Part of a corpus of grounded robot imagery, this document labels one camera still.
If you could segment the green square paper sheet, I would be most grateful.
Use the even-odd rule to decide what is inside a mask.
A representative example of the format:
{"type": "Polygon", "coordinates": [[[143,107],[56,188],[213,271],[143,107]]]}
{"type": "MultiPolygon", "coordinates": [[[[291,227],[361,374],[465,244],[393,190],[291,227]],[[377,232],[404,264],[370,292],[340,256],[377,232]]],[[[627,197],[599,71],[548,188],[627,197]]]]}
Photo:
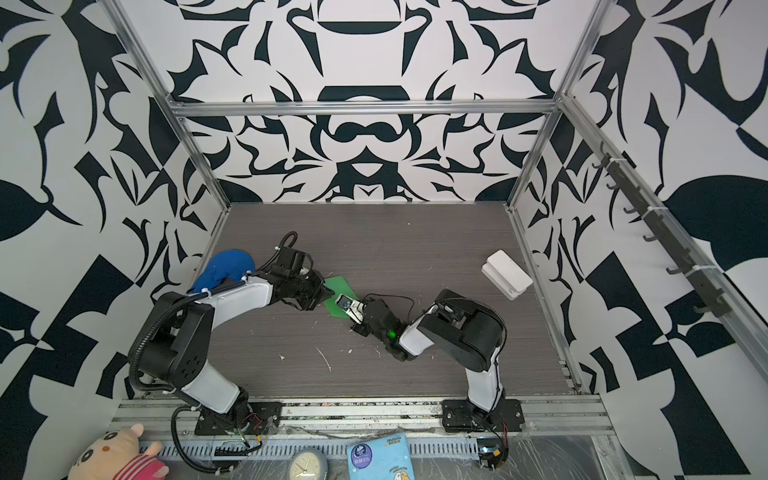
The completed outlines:
{"type": "Polygon", "coordinates": [[[355,294],[347,280],[343,276],[326,278],[324,285],[332,291],[329,299],[324,301],[324,305],[330,316],[335,318],[349,319],[349,316],[337,305],[337,300],[341,295],[345,295],[353,300],[357,300],[355,294]]]}

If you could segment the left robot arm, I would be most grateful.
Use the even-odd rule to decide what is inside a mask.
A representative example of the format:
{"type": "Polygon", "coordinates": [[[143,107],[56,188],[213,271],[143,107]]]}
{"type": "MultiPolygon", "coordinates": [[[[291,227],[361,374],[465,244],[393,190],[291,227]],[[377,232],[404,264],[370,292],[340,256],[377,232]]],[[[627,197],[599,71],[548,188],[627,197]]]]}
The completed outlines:
{"type": "Polygon", "coordinates": [[[248,395],[210,363],[212,332],[277,303],[311,311],[332,295],[305,252],[279,247],[258,267],[245,251],[223,251],[189,293],[170,292],[157,301],[129,350],[131,387],[173,394],[209,417],[240,427],[251,413],[248,395]]]}

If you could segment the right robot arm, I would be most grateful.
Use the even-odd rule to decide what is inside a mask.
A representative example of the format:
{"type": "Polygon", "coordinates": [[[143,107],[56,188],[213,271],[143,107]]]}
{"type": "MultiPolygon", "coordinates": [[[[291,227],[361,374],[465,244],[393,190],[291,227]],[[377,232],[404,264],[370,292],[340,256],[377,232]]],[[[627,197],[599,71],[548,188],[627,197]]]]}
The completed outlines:
{"type": "Polygon", "coordinates": [[[489,306],[444,289],[416,320],[405,324],[380,298],[341,295],[336,305],[351,318],[354,332],[375,336],[399,361],[438,347],[465,369],[468,403],[485,414],[498,407],[504,393],[498,357],[507,329],[489,306]]]}

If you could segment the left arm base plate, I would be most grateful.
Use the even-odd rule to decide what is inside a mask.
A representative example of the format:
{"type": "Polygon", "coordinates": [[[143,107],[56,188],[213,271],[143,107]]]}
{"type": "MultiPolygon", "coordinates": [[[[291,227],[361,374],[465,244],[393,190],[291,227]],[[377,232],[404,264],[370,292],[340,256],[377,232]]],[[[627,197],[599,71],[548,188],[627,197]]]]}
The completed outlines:
{"type": "Polygon", "coordinates": [[[278,427],[284,404],[276,401],[237,403],[229,413],[215,413],[203,408],[195,427],[197,436],[261,435],[278,427]]]}

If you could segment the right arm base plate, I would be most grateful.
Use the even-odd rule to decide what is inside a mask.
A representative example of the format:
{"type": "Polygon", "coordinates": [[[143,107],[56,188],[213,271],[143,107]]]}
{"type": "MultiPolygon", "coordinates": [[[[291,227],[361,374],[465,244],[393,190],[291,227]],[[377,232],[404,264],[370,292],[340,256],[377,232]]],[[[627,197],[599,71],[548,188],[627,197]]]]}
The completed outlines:
{"type": "Polygon", "coordinates": [[[491,412],[474,406],[468,400],[443,400],[441,408],[441,424],[449,433],[521,432],[525,423],[521,403],[516,399],[502,398],[491,412]]]}

